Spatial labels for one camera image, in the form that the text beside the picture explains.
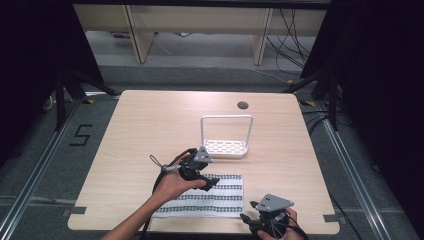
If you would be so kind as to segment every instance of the white wire basket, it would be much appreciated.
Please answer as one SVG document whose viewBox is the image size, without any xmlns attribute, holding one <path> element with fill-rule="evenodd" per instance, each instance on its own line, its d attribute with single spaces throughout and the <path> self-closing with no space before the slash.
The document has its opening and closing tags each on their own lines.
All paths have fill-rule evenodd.
<svg viewBox="0 0 424 240">
<path fill-rule="evenodd" d="M 204 120 L 205 119 L 235 119 L 247 118 L 250 120 L 244 140 L 210 140 L 205 138 Z M 202 146 L 205 147 L 211 158 L 242 158 L 249 149 L 249 138 L 252 130 L 253 117 L 251 115 L 205 115 L 200 120 L 202 135 Z"/>
</svg>

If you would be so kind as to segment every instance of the striped cloth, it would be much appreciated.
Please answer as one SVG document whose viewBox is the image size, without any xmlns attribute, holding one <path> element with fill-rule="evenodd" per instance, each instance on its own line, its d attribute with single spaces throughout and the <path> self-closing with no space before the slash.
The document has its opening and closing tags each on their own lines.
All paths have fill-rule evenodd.
<svg viewBox="0 0 424 240">
<path fill-rule="evenodd" d="M 238 218 L 243 212 L 243 177 L 241 175 L 204 174 L 219 178 L 208 192 L 190 189 L 158 209 L 153 217 L 225 217 Z"/>
</svg>

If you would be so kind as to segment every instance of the black tripod leg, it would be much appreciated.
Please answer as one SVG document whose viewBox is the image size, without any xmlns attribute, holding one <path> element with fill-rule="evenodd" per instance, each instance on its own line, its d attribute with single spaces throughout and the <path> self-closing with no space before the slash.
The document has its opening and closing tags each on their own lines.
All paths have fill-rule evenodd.
<svg viewBox="0 0 424 240">
<path fill-rule="evenodd" d="M 330 102 L 329 102 L 329 120 L 331 126 L 333 126 L 334 131 L 337 130 L 337 122 L 336 122 L 336 108 L 337 108 L 337 78 L 333 74 L 331 76 L 331 86 L 330 86 Z"/>
<path fill-rule="evenodd" d="M 304 78 L 299 83 L 295 84 L 294 86 L 291 86 L 283 91 L 283 93 L 294 93 L 295 91 L 303 88 L 304 86 L 310 84 L 313 81 L 317 81 L 321 75 L 324 73 L 323 70 L 319 70 L 318 72 L 315 72 L 314 74 Z"/>
<path fill-rule="evenodd" d="M 325 95 L 329 93 L 331 88 L 331 75 L 327 74 L 323 76 L 315 85 L 314 90 L 312 90 L 311 96 L 315 100 L 324 99 Z"/>
<path fill-rule="evenodd" d="M 55 77 L 55 92 L 56 92 L 56 109 L 57 123 L 56 131 L 62 126 L 65 121 L 65 96 L 63 94 L 62 73 L 58 71 Z"/>
<path fill-rule="evenodd" d="M 102 84 L 102 83 L 100 83 L 98 81 L 95 81 L 94 79 L 88 77 L 87 75 L 83 74 L 82 72 L 79 72 L 79 71 L 76 71 L 76 70 L 73 70 L 73 69 L 69 69 L 69 68 L 67 69 L 67 71 L 70 74 L 72 74 L 75 77 L 77 77 L 78 79 L 81 79 L 82 81 L 84 81 L 84 82 L 86 82 L 86 83 L 88 83 L 88 84 L 90 84 L 90 85 L 98 88 L 99 90 L 102 90 L 103 92 L 105 92 L 105 93 L 107 93 L 109 95 L 112 95 L 112 96 L 120 95 L 119 92 L 116 92 L 112 88 L 109 88 L 109 87 L 105 86 L 104 84 Z"/>
<path fill-rule="evenodd" d="M 83 99 L 86 96 L 84 89 L 82 89 L 78 81 L 71 79 L 69 74 L 62 76 L 62 85 L 66 88 L 72 99 Z"/>
</svg>

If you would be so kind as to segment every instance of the gray carpet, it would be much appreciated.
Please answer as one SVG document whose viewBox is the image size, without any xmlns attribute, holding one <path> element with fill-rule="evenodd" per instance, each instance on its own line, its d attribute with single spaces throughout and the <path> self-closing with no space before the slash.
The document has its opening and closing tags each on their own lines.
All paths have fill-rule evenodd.
<svg viewBox="0 0 424 240">
<path fill-rule="evenodd" d="M 142 68 L 142 67 L 101 67 L 108 86 L 118 91 L 126 89 L 196 90 L 196 91 L 239 91 L 239 92 L 280 92 L 287 88 L 284 81 L 298 77 L 279 71 L 258 73 L 248 69 L 222 68 Z M 87 91 L 97 89 L 84 85 Z M 311 100 L 313 84 L 296 93 L 299 100 Z M 93 104 L 82 104 L 72 118 L 63 141 L 45 173 L 34 196 L 45 201 L 32 202 L 24 213 L 12 239 L 99 239 L 104 232 L 72 231 L 67 227 L 64 211 L 72 204 L 52 204 L 48 199 L 76 200 L 85 177 L 96 154 L 107 124 L 112 116 L 117 100 L 95 100 Z M 303 106 L 303 112 L 316 111 L 316 107 Z M 305 114 L 305 122 L 318 116 Z M 339 134 L 358 171 L 369 190 L 372 199 L 384 217 L 394 239 L 418 239 L 407 218 L 382 176 L 370 168 L 372 160 L 361 144 L 354 126 L 350 126 L 346 116 L 339 116 Z M 35 166 L 55 127 L 55 111 L 40 115 L 33 131 L 21 146 L 21 156 L 10 159 L 1 169 L 0 193 L 2 196 L 16 196 Z M 90 124 L 80 133 L 89 134 L 85 146 L 70 146 L 84 139 L 74 137 L 81 124 Z M 375 239 L 372 229 L 356 199 L 350 182 L 340 164 L 337 153 L 327 136 L 323 125 L 318 125 L 311 135 L 321 170 L 329 192 L 346 211 L 363 239 Z M 8 206 L 3 201 L 0 213 Z M 342 214 L 335 207 L 340 218 Z M 357 239 L 352 228 L 341 222 L 341 230 L 334 236 L 310 236 L 310 239 Z M 165 235 L 154 235 L 163 239 Z M 173 239 L 223 239 L 225 236 L 176 235 Z M 251 236 L 226 236 L 231 239 L 252 239 Z"/>
</svg>

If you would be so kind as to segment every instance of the human arm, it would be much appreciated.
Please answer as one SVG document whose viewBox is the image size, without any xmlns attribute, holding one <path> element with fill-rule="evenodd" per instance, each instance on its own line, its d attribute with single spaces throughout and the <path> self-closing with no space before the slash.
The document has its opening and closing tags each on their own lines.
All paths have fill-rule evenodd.
<svg viewBox="0 0 424 240">
<path fill-rule="evenodd" d="M 286 208 L 287 214 L 290 216 L 289 218 L 289 225 L 290 226 L 297 226 L 297 212 L 295 212 L 291 208 Z M 275 240 L 275 238 L 271 237 L 268 233 L 259 230 L 258 236 L 262 240 Z M 295 232 L 291 228 L 286 228 L 286 233 L 284 234 L 284 237 L 282 239 L 285 240 L 302 240 L 301 236 Z"/>
<path fill-rule="evenodd" d="M 186 181 L 181 178 L 178 171 L 174 170 L 165 174 L 152 196 L 131 214 L 127 219 L 108 232 L 102 240 L 131 239 L 133 235 L 146 223 L 146 221 L 166 202 L 178 198 L 182 193 L 191 188 L 201 188 L 206 185 L 204 180 Z"/>
</svg>

